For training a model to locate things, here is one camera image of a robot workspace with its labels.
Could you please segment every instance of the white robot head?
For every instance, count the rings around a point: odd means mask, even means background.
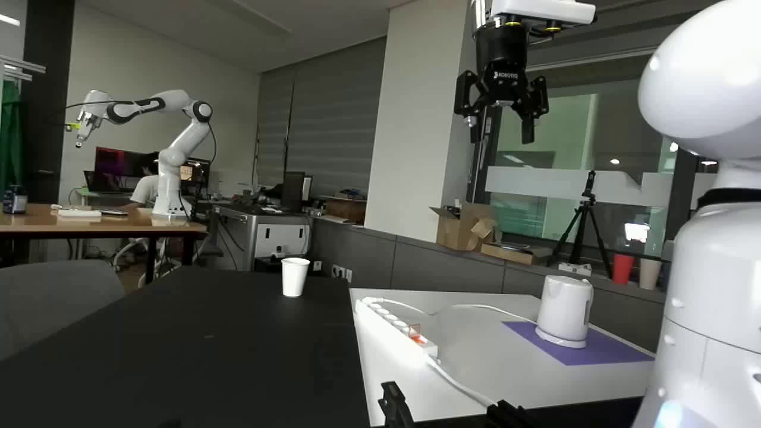
[[[723,0],[673,30],[642,73],[644,121],[705,157],[761,157],[758,16],[758,0]]]

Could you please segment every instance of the black table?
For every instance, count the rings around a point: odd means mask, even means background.
[[[0,426],[368,426],[347,288],[179,269],[2,361]]]

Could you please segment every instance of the purple mat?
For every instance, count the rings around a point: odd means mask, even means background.
[[[653,361],[649,354],[593,327],[588,332],[588,346],[573,350],[573,346],[562,346],[542,339],[535,332],[535,322],[504,322],[504,325],[567,365]]]

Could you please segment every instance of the white cup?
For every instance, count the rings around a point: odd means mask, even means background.
[[[641,288],[642,290],[657,290],[660,274],[661,274],[660,258],[641,258]]]
[[[282,263],[284,263],[284,295],[301,296],[304,293],[309,258],[285,257],[285,258],[282,258]]]

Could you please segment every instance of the humanoid robot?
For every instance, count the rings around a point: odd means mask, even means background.
[[[758,0],[723,0],[649,60],[641,108],[686,149],[722,158],[675,237],[657,367],[635,426],[761,426]]]
[[[77,146],[91,137],[103,123],[126,123],[139,114],[151,111],[185,111],[188,127],[159,152],[159,191],[152,206],[154,215],[179,219],[191,215],[191,205],[182,197],[182,167],[188,153],[209,136],[211,107],[202,99],[191,99],[185,90],[165,90],[146,99],[112,99],[101,90],[91,90],[81,101],[81,111],[72,130],[77,130]]]

